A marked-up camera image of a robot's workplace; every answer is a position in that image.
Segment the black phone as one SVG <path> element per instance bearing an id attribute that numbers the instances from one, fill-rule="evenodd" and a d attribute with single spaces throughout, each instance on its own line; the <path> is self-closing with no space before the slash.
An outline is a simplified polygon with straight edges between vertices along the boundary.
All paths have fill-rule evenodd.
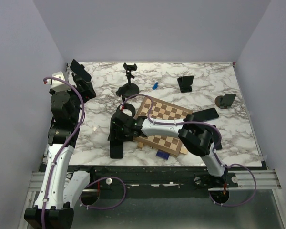
<path id="1" fill-rule="evenodd" d="M 123 158 L 123 141 L 119 140 L 110 141 L 110 158 L 112 159 Z"/>

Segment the black round-base phone stand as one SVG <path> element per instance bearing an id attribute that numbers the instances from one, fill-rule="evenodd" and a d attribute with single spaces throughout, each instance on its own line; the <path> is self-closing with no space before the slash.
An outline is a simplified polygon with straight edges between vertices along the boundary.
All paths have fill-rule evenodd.
<path id="1" fill-rule="evenodd" d="M 137 65 L 136 64 L 130 65 L 130 64 L 124 63 L 123 67 L 126 70 L 126 75 L 125 76 L 127 78 L 128 83 L 126 83 L 123 86 L 123 93 L 122 93 L 122 95 L 123 95 L 123 97 L 128 98 L 128 97 L 130 97 L 132 95 L 135 95 L 135 94 L 139 93 L 139 87 L 136 84 L 131 82 L 131 79 L 135 78 L 132 75 L 132 71 L 136 71 L 137 70 Z"/>

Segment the dark phone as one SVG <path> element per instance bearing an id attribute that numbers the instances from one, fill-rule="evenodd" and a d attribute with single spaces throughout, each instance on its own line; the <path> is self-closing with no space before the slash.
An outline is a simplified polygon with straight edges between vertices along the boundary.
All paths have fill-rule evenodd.
<path id="1" fill-rule="evenodd" d="M 72 60 L 70 64 L 70 70 L 80 77 L 80 79 L 85 82 L 91 81 L 91 75 L 85 70 L 84 65 L 79 64 L 75 59 Z"/>

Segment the black corner phone stand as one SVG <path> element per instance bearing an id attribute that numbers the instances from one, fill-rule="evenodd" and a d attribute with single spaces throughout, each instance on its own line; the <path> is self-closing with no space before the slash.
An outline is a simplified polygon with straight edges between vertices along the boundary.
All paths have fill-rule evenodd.
<path id="1" fill-rule="evenodd" d="M 80 77 L 78 75 L 76 75 L 75 73 L 72 73 L 71 75 L 72 75 L 72 79 L 73 79 L 74 83 L 77 85 Z"/>

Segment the black left-edge phone stand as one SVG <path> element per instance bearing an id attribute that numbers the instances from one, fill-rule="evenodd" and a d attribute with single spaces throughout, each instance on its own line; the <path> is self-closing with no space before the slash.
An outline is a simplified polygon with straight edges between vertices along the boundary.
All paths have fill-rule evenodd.
<path id="1" fill-rule="evenodd" d="M 122 86 L 116 91 L 116 95 L 122 98 L 122 105 L 118 107 L 120 110 L 129 110 L 132 114 L 131 117 L 134 117 L 136 114 L 136 109 L 133 105 L 126 103 L 126 99 L 130 96 L 135 95 L 136 92 L 132 90 L 129 86 Z"/>

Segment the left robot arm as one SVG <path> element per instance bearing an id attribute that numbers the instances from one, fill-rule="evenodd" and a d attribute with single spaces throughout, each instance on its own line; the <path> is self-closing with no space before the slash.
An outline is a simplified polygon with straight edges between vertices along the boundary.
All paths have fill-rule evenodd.
<path id="1" fill-rule="evenodd" d="M 70 90 L 50 90 L 51 127 L 48 131 L 47 165 L 39 195 L 24 218 L 34 229 L 69 229 L 74 206 L 84 188 L 96 184 L 90 172 L 74 172 L 65 183 L 80 125 L 84 120 L 84 103 L 96 97 L 91 82 L 78 80 Z"/>

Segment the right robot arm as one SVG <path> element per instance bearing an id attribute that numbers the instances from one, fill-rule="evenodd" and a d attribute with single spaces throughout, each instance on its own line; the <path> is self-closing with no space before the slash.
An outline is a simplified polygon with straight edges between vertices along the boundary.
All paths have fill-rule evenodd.
<path id="1" fill-rule="evenodd" d="M 134 118 L 117 110 L 111 117 L 110 142 L 122 144 L 135 137 L 150 136 L 179 138 L 191 154 L 205 163 L 213 186 L 220 187 L 226 183 L 227 168 L 216 154 L 222 135 L 214 125 L 196 121 L 194 115 L 178 120 L 160 120 L 148 116 Z"/>

